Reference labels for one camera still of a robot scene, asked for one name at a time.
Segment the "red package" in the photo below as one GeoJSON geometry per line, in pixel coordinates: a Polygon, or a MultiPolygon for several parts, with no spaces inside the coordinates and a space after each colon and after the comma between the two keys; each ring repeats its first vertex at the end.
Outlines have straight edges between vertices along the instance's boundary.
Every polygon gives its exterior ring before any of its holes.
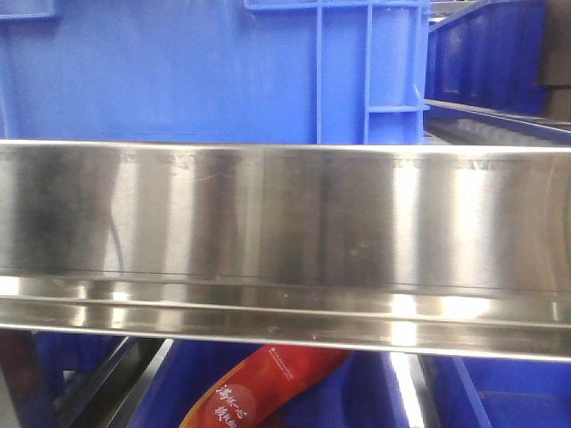
{"type": "Polygon", "coordinates": [[[262,346],[217,381],[180,428],[254,428],[351,354],[351,350],[262,346]]]}

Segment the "metal lip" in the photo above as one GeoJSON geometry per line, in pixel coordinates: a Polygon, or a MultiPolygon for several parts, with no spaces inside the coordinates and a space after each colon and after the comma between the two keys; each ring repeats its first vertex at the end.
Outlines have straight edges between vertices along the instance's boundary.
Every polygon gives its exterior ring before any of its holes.
{"type": "Polygon", "coordinates": [[[97,142],[97,141],[68,141],[68,140],[2,140],[0,150],[6,148],[74,148],[74,149],[113,149],[133,151],[169,151],[169,152],[240,152],[240,153],[295,153],[295,152],[371,152],[399,156],[402,154],[419,155],[497,155],[497,154],[571,154],[571,147],[530,147],[530,146],[506,146],[506,145],[347,145],[347,144],[208,144],[208,143],[141,143],[141,142],[97,142]]]}

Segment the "blue storage box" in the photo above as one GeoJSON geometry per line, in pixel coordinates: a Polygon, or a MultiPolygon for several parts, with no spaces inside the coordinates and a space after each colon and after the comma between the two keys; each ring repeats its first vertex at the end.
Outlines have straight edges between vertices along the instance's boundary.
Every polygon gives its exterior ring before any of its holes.
{"type": "Polygon", "coordinates": [[[0,136],[422,141],[429,0],[0,0],[0,136]]]}
{"type": "Polygon", "coordinates": [[[63,372],[95,370],[119,344],[119,336],[38,332],[34,334],[37,353],[53,398],[65,388],[63,372]]]}
{"type": "Polygon", "coordinates": [[[516,113],[542,111],[535,84],[545,0],[480,0],[429,30],[426,98],[516,113]]]}
{"type": "Polygon", "coordinates": [[[426,358],[443,428],[568,428],[571,365],[426,358]]]}
{"type": "MultiPolygon", "coordinates": [[[[131,428],[178,427],[191,406],[257,345],[173,344],[131,428]]],[[[337,371],[278,410],[290,428],[408,428],[389,354],[355,352],[337,371]]]]}

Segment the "metal shelf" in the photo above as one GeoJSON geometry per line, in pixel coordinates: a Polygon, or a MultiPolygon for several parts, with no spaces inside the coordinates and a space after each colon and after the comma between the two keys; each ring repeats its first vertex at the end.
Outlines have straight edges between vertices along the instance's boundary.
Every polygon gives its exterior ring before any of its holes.
{"type": "Polygon", "coordinates": [[[0,144],[0,325],[569,359],[571,149],[0,144]]]}

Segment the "blue plastic crate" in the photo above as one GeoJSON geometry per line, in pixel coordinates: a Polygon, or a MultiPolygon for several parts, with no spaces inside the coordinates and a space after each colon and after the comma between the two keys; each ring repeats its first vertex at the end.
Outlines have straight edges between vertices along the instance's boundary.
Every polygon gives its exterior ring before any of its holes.
{"type": "Polygon", "coordinates": [[[0,0],[0,136],[422,141],[429,0],[0,0]]]}
{"type": "MultiPolygon", "coordinates": [[[[175,428],[218,379],[258,346],[175,342],[130,421],[131,428],[175,428]]],[[[356,352],[327,379],[280,410],[291,428],[408,428],[388,354],[356,352]]]]}
{"type": "Polygon", "coordinates": [[[90,372],[109,356],[120,337],[98,334],[34,334],[37,352],[53,398],[65,388],[63,372],[90,372]]]}
{"type": "Polygon", "coordinates": [[[429,30],[426,98],[537,114],[545,0],[481,0],[429,30]]]}
{"type": "Polygon", "coordinates": [[[427,358],[443,428],[568,428],[571,365],[427,358]]]}

